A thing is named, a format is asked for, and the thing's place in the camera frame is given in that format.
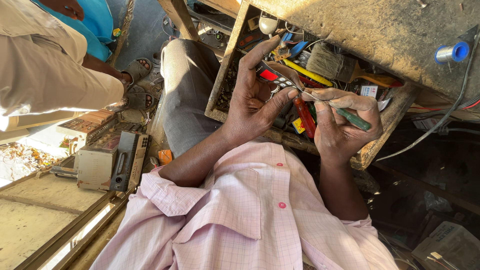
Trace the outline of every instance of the pink checkered shirt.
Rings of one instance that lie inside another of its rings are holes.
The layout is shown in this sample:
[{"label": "pink checkered shirt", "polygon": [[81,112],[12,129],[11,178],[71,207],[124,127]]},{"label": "pink checkered shirt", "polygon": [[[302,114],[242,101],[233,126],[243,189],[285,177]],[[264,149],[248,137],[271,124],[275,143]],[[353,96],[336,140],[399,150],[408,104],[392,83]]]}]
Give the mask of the pink checkered shirt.
[{"label": "pink checkered shirt", "polygon": [[282,145],[225,154],[202,188],[143,175],[125,217],[91,269],[397,269],[370,217],[341,221]]}]

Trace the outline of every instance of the foot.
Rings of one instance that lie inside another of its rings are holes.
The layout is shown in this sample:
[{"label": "foot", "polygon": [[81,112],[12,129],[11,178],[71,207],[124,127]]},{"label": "foot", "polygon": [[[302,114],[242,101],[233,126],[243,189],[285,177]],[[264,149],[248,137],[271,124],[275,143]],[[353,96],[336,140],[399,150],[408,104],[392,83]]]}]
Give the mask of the foot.
[{"label": "foot", "polygon": [[[148,65],[148,63],[145,61],[145,60],[138,60],[138,62],[140,64],[142,64],[142,66],[145,68],[145,69],[149,69],[150,66]],[[132,76],[130,76],[130,74],[128,73],[121,73],[121,76],[122,76],[122,80],[125,80],[125,82],[127,82],[127,85],[129,86],[132,82],[133,82],[133,78]]]},{"label": "foot", "polygon": [[[150,96],[146,96],[145,97],[146,101],[145,101],[145,107],[148,107],[150,106],[150,104],[152,104],[152,98]],[[128,97],[126,96],[123,96],[119,102],[115,103],[113,106],[115,107],[126,107],[128,106],[128,103],[129,103],[129,99]]]}]

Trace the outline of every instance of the blue spool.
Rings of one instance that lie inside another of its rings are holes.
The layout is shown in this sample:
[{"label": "blue spool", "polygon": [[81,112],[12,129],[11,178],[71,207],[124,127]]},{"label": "blue spool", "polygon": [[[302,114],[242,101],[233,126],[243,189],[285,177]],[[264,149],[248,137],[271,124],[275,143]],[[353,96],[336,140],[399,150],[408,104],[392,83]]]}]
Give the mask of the blue spool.
[{"label": "blue spool", "polygon": [[437,64],[446,64],[448,61],[461,62],[467,58],[469,52],[470,46],[461,41],[453,46],[438,47],[434,59]]}]

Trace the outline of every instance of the gray trousers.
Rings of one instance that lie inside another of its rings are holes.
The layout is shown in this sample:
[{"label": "gray trousers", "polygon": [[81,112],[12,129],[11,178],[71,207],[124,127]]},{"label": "gray trousers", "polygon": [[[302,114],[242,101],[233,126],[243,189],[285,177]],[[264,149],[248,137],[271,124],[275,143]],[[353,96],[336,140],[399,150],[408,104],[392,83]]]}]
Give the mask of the gray trousers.
[{"label": "gray trousers", "polygon": [[177,158],[222,125],[205,116],[220,63],[210,49],[186,39],[170,42],[161,61],[166,94],[163,129]]}]

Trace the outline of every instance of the green screwdriver handle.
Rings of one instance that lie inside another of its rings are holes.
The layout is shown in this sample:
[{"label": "green screwdriver handle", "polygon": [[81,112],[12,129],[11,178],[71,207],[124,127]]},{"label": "green screwdriver handle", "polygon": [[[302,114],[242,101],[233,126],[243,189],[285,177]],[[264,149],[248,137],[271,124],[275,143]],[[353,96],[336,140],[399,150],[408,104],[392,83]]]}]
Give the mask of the green screwdriver handle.
[{"label": "green screwdriver handle", "polygon": [[345,116],[345,118],[350,123],[356,125],[357,127],[359,127],[360,129],[362,129],[364,131],[367,131],[372,127],[372,125],[370,125],[368,122],[366,122],[362,118],[356,116],[355,114],[353,114],[351,112],[348,112],[345,109],[340,108],[340,109],[337,109],[336,112],[337,112],[337,114],[339,114],[341,116]]}]

